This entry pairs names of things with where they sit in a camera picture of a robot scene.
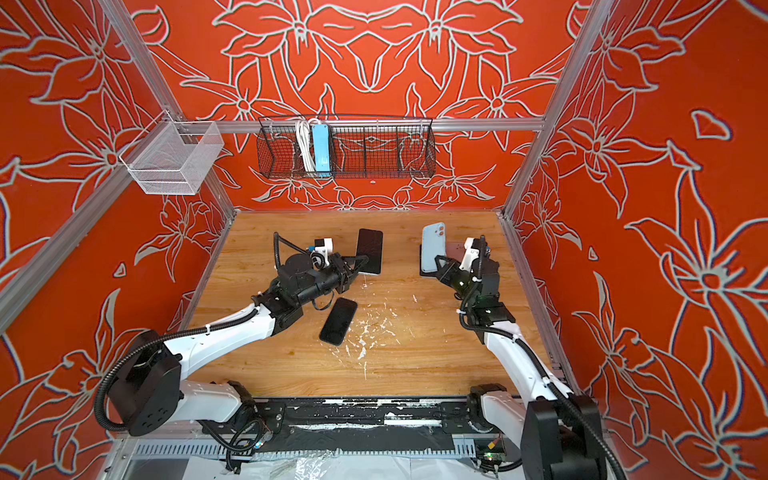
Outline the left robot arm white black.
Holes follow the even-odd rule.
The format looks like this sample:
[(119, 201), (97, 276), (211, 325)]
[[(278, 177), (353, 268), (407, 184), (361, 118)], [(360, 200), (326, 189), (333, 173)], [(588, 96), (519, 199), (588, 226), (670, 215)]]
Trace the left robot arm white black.
[(254, 415), (253, 399), (240, 383), (200, 383), (191, 375), (213, 361), (293, 326), (305, 305), (343, 294), (369, 263), (367, 254), (343, 256), (331, 239), (301, 248), (273, 236), (275, 278), (243, 309), (203, 327), (160, 335), (140, 334), (113, 362), (93, 400), (97, 423), (133, 437), (167, 423), (199, 422), (219, 434)]

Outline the white mesh wall basket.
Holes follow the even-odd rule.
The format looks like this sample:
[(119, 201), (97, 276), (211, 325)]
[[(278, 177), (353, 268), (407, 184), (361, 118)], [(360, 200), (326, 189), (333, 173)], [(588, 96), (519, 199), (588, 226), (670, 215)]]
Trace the white mesh wall basket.
[(195, 195), (223, 147), (214, 122), (163, 121), (119, 160), (148, 195)]

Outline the black smartphone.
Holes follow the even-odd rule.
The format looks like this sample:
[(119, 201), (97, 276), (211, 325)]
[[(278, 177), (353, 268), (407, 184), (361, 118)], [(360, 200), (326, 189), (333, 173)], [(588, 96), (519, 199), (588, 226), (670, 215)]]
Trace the black smartphone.
[(346, 298), (337, 299), (319, 333), (322, 342), (340, 346), (358, 309), (358, 303)]
[(357, 256), (366, 256), (367, 262), (359, 269), (363, 274), (380, 275), (383, 257), (383, 232), (361, 228), (357, 240)]

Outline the small green circuit board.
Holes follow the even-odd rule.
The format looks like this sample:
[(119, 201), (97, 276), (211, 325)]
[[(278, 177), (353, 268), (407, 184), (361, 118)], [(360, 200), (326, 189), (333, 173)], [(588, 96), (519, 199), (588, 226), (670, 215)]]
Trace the small green circuit board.
[(500, 440), (481, 440), (476, 444), (475, 465), (482, 473), (500, 473), (505, 459), (506, 453)]

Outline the pink phone case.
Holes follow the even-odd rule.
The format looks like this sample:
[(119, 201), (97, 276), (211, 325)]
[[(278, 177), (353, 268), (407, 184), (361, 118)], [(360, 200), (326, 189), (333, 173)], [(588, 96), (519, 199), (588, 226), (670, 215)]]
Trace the pink phone case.
[(446, 244), (446, 256), (458, 262), (463, 260), (466, 249), (461, 242), (448, 242)]

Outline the blue box in basket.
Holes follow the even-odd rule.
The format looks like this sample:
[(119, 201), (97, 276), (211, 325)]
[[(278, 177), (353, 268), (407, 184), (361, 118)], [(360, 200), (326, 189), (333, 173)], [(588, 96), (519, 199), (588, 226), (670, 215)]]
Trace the blue box in basket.
[(330, 135), (327, 125), (317, 123), (312, 126), (315, 171), (320, 177), (331, 175)]

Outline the light blue phone case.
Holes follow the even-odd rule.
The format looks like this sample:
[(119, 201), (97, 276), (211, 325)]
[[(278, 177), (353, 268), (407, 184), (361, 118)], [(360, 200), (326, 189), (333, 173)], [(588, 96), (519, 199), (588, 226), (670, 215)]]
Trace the light blue phone case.
[(443, 222), (429, 224), (422, 229), (420, 268), (427, 270), (435, 265), (436, 255), (446, 255), (445, 230)]

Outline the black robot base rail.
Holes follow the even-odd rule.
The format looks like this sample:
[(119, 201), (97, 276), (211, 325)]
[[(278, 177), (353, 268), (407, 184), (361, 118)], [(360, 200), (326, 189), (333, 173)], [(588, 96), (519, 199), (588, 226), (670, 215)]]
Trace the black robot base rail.
[(258, 398), (223, 423), (200, 422), (206, 434), (261, 439), (259, 452), (474, 454), (477, 442), (500, 430), (479, 417), (466, 396)]

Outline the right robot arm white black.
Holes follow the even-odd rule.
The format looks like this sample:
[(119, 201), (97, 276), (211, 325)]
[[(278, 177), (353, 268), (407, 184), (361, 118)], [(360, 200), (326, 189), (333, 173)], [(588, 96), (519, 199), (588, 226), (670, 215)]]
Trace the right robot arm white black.
[(498, 385), (478, 386), (469, 395), (474, 427), (498, 429), (520, 452), (511, 462), (481, 455), (478, 469), (494, 474), (521, 469), (527, 479), (626, 478), (603, 436), (596, 402), (556, 378), (502, 302), (499, 264), (485, 238), (467, 238), (462, 257), (455, 259), (447, 254), (442, 227), (429, 225), (419, 258), (421, 275), (453, 290), (460, 326), (477, 335), (516, 389), (510, 394)]

